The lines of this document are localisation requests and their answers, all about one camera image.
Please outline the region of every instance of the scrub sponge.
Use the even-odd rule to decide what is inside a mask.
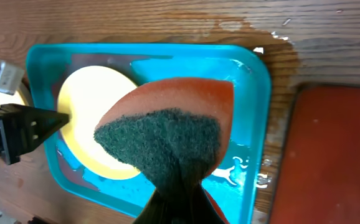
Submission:
[[[215,164],[220,125],[168,108],[122,116],[96,129],[94,138],[111,156],[142,171],[165,200],[180,203]]]

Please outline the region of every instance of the red board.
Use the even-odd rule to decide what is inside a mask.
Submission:
[[[360,88],[316,86],[296,101],[270,224],[360,223]]]

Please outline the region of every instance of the sponge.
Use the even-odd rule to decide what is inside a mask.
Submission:
[[[95,130],[94,138],[111,156],[142,171],[164,199],[179,203],[215,164],[220,125],[168,108],[122,116]]]
[[[223,223],[201,186],[230,139],[234,87],[205,78],[141,85],[101,118],[95,140],[156,186],[135,223]]]

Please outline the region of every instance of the water droplet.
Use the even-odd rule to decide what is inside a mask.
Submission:
[[[286,26],[290,22],[291,22],[291,19],[288,18],[282,23],[282,26]]]
[[[111,65],[115,62],[115,59],[114,58],[108,58],[107,60],[107,64]]]
[[[265,159],[263,160],[263,166],[270,166],[273,163],[273,161],[271,161],[270,159]]]
[[[255,49],[253,49],[253,51],[256,52],[256,53],[261,53],[261,54],[264,53],[263,47],[256,47]]]

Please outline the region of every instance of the wooden table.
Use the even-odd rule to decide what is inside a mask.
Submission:
[[[358,0],[0,0],[0,58],[25,65],[34,44],[176,42],[263,47],[273,81],[262,173],[275,177],[295,86],[360,83]],[[265,221],[272,186],[258,191]],[[130,223],[132,218],[62,190],[40,148],[0,163],[0,209],[26,221]]]

